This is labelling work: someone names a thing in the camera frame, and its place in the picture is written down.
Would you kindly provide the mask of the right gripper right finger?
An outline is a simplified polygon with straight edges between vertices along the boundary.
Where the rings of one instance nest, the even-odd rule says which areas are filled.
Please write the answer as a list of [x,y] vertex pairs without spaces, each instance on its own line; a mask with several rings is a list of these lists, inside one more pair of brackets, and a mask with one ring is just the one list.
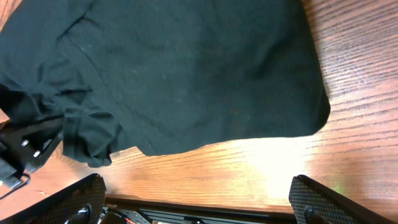
[[395,224],[306,175],[292,179],[289,202],[299,224]]

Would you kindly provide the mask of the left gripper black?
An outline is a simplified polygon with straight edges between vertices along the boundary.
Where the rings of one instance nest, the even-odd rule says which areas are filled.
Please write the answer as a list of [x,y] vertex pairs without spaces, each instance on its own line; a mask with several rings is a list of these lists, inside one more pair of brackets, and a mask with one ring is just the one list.
[[32,124],[8,122],[1,128],[1,182],[10,189],[29,184],[62,140],[62,118]]

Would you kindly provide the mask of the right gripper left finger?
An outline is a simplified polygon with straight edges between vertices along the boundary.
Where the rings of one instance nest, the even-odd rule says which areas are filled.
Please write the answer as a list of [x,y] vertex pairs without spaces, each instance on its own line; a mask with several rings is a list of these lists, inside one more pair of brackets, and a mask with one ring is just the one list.
[[91,174],[29,208],[1,220],[1,224],[96,224],[105,202],[102,176]]

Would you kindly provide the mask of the black t-shirt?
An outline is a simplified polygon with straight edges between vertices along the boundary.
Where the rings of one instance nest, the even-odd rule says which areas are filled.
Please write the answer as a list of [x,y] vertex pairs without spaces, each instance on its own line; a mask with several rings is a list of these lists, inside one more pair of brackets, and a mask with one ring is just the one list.
[[308,136],[330,114],[301,1],[22,1],[1,31],[1,109],[63,118],[90,167],[234,139]]

